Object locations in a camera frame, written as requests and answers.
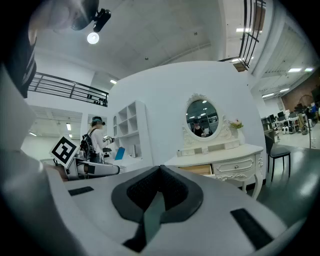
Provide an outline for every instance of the potted plant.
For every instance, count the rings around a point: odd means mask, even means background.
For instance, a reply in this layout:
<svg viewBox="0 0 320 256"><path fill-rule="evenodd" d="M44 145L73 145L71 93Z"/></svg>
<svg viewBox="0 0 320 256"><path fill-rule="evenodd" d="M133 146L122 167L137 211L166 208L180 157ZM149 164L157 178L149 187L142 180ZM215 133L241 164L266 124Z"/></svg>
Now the potted plant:
<svg viewBox="0 0 320 256"><path fill-rule="evenodd" d="M244 125L242 124L242 122L239 121L238 119L236 119L234 122L229 121L229 124L230 124L231 128L234 128L234 129L237 130L239 144L240 145L245 144L245 136L244 136L244 133L242 131L242 127L244 127Z"/></svg>

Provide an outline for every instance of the ornate mirror frame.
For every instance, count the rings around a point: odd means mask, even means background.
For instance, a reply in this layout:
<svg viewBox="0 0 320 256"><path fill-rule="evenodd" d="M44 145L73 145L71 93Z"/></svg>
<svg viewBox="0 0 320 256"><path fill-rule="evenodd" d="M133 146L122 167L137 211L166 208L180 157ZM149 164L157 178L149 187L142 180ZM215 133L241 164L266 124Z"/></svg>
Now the ornate mirror frame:
<svg viewBox="0 0 320 256"><path fill-rule="evenodd" d="M195 135L188 127L186 113L188 111L189 106L197 101L203 100L209 102L216 110L218 116L218 126L215 132L209 137L199 137ZM226 119L225 114L217 107L211 99L206 97L203 94L194 93L186 102L186 106L184 108L183 113L183 140L184 140L184 148L194 148L200 146L210 146L212 144L223 144L228 143L230 140L234 140L234 136L232 136L228 121Z"/></svg>

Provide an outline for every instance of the white cabinet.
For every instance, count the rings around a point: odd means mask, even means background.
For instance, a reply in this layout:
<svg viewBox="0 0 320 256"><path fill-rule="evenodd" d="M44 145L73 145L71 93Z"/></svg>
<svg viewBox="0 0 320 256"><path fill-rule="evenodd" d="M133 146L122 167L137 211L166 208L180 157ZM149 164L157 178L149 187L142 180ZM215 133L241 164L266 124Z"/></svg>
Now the white cabinet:
<svg viewBox="0 0 320 256"><path fill-rule="evenodd" d="M153 165L144 103L136 100L114 115L113 136L114 149L125 148L123 160L115 165L122 165L125 172ZM134 145L137 156L132 159Z"/></svg>

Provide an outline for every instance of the desk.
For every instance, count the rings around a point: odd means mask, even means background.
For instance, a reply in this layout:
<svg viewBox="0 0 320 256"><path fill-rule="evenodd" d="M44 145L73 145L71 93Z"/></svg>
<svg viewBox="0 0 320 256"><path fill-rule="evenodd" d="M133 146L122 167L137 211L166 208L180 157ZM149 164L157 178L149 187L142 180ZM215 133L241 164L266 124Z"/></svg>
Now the desk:
<svg viewBox="0 0 320 256"><path fill-rule="evenodd" d="M255 186L252 197L257 199L263 182L261 152L263 147L244 144L231 149L215 150L208 154L194 154L189 156L174 156L165 162L166 166L191 167L212 166L213 174L204 175L209 178L225 181L227 179L243 182L242 191L252 176L255 177Z"/></svg>

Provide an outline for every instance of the vanity drawer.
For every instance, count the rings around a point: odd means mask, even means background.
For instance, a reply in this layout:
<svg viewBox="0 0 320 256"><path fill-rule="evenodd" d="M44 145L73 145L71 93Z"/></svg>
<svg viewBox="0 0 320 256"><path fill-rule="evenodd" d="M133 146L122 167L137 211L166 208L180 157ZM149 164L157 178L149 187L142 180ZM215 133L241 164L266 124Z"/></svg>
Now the vanity drawer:
<svg viewBox="0 0 320 256"><path fill-rule="evenodd" d="M216 175L248 171L255 167L255 156L252 155L232 161L216 162L212 164L212 167L213 173Z"/></svg>
<svg viewBox="0 0 320 256"><path fill-rule="evenodd" d="M210 164L186 166L179 168L200 175L210 175L212 173Z"/></svg>

